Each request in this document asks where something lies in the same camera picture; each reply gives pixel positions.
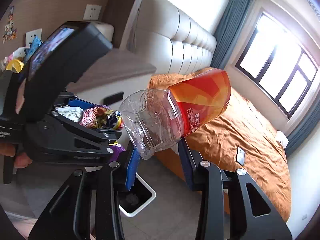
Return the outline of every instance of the blue cloth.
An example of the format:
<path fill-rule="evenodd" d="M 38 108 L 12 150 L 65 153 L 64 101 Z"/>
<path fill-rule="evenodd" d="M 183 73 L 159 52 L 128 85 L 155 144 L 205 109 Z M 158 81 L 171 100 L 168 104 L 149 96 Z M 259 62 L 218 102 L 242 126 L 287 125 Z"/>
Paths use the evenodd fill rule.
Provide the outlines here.
<path fill-rule="evenodd" d="M 285 148 L 285 155 L 289 157 L 308 137 L 315 126 L 320 121 L 320 93 L 311 105 L 309 111 L 304 116 L 299 125 L 288 136 L 289 143 Z"/>
<path fill-rule="evenodd" d="M 217 47 L 210 66 L 224 69 L 239 38 L 252 0 L 229 0 L 226 10 L 213 36 Z"/>
<path fill-rule="evenodd" d="M 42 41 L 39 39 L 38 36 L 36 36 L 32 43 L 30 44 L 30 49 L 25 48 L 24 51 L 26 53 L 26 56 L 23 59 L 23 63 L 26 64 L 27 61 L 31 58 L 31 56 L 36 52 L 36 50 L 41 46 Z"/>

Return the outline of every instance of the plastic bottle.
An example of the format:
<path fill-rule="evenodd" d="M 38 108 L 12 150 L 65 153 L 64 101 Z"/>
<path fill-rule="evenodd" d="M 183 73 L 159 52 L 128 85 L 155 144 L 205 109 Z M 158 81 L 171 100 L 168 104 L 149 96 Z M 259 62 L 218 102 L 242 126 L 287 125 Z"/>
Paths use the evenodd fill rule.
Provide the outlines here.
<path fill-rule="evenodd" d="M 220 116 L 231 95 L 228 75 L 211 69 L 167 90 L 141 90 L 120 106 L 129 137 L 143 159 Z"/>

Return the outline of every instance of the orange bottle label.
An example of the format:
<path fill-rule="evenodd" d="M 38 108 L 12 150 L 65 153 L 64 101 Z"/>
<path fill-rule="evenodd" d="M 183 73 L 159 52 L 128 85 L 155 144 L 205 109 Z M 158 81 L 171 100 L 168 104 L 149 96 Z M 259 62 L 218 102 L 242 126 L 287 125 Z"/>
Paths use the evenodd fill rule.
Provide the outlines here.
<path fill-rule="evenodd" d="M 169 87 L 182 113 L 186 136 L 220 116 L 229 104 L 231 85 L 227 73 L 210 69 Z"/>

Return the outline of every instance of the tufted headboard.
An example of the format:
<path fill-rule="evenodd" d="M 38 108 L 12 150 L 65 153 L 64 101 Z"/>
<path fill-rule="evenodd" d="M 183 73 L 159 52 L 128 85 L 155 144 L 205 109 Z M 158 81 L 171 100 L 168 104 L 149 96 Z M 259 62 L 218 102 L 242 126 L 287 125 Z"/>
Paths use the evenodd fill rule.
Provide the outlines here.
<path fill-rule="evenodd" d="M 154 65 L 156 73 L 191 73 L 207 67 L 216 39 L 167 0 L 143 0 L 129 50 Z"/>

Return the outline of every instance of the electrical socket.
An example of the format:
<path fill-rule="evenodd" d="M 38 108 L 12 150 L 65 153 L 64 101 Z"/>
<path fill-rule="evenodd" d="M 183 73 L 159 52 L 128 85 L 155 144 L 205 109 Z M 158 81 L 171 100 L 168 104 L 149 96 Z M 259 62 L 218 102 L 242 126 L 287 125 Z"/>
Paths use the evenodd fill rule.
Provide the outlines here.
<path fill-rule="evenodd" d="M 33 30 L 31 32 L 26 33 L 26 47 L 30 47 L 30 43 L 32 43 L 33 39 L 38 36 L 41 39 L 42 29 Z"/>
<path fill-rule="evenodd" d="M 97 21 L 99 19 L 99 14 L 101 10 L 101 5 L 87 4 L 85 8 L 83 19 L 85 21 Z"/>

